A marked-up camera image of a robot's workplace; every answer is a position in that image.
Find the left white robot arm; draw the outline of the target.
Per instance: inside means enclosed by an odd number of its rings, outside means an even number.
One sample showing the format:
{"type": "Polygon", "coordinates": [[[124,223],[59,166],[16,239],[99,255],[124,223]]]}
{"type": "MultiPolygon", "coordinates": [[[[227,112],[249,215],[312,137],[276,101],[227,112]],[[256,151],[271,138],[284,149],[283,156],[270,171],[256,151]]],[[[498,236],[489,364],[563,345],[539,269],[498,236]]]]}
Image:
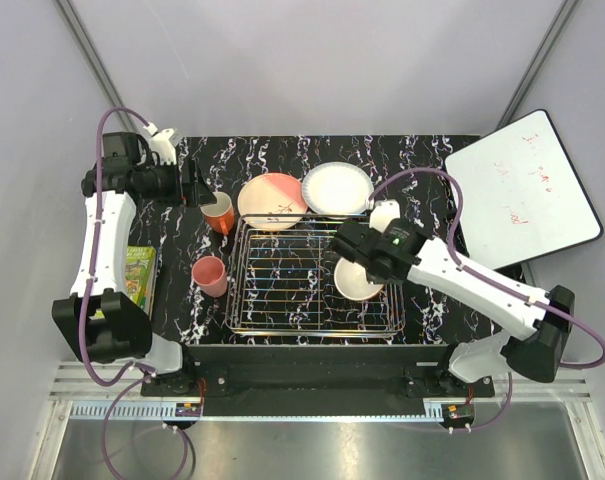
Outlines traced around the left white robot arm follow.
{"type": "Polygon", "coordinates": [[[125,361],[158,376],[178,396],[197,386],[175,341],[152,330],[148,313],[126,292],[129,233],[146,201],[200,207],[214,196],[195,161],[179,161],[181,135],[147,127],[147,135],[102,135],[99,158],[81,182],[86,229],[82,258],[70,294],[54,301],[52,318],[76,358],[86,365],[125,361]]]}

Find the pink cream floral plate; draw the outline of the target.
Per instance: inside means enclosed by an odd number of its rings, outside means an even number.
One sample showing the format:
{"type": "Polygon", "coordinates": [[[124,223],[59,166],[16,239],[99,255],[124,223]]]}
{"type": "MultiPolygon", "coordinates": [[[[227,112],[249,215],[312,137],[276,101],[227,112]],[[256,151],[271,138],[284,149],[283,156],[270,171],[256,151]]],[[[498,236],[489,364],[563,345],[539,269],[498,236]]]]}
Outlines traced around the pink cream floral plate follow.
{"type": "Polygon", "coordinates": [[[266,173],[251,179],[240,190],[237,205],[245,223],[264,231],[291,228],[308,210],[301,182],[283,173],[266,173]]]}

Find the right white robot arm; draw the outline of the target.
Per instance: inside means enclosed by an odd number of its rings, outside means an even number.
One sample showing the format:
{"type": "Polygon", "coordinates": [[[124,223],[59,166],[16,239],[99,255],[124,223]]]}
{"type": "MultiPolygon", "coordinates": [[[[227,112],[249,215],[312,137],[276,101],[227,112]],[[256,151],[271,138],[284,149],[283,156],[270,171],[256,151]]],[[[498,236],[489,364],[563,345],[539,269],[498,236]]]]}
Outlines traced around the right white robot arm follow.
{"type": "Polygon", "coordinates": [[[574,293],[518,283],[468,258],[455,258],[447,243],[394,219],[382,232],[347,220],[337,229],[332,250],[364,268],[376,284],[422,285],[491,319],[500,332],[447,350],[436,384],[458,396],[483,377],[515,372],[538,383],[555,380],[571,332],[567,315],[574,293]]]}

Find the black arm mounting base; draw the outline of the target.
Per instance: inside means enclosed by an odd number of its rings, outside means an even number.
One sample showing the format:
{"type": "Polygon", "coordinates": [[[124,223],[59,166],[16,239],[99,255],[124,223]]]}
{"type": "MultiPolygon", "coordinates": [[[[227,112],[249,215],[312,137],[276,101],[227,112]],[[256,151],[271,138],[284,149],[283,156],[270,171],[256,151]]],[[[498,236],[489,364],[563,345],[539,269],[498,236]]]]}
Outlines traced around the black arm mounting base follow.
{"type": "Polygon", "coordinates": [[[374,389],[402,393],[430,381],[428,395],[476,398],[495,395],[489,375],[472,387],[435,387],[446,346],[437,345],[198,345],[188,349],[208,398],[252,388],[374,389]]]}

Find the orange white bowl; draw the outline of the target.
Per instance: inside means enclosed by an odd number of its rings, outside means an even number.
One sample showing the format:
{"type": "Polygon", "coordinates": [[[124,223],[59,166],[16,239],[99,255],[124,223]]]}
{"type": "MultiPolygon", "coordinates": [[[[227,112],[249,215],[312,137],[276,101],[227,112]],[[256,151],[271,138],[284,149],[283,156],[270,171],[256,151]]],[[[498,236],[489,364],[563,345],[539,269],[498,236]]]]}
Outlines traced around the orange white bowl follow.
{"type": "Polygon", "coordinates": [[[334,284],[338,292],[351,301],[366,301],[378,295],[384,286],[370,283],[365,269],[340,258],[334,270],[334,284]]]}

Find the white grey rimmed plate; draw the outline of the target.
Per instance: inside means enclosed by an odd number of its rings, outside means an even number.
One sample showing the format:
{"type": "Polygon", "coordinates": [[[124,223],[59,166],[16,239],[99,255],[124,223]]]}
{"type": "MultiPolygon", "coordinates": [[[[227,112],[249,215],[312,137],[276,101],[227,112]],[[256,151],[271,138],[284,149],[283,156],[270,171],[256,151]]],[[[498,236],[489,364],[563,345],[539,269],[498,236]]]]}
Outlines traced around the white grey rimmed plate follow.
{"type": "Polygon", "coordinates": [[[369,175],[346,162],[328,162],[309,171],[302,181],[302,196],[317,214],[354,215],[367,210],[373,193],[369,175]]]}

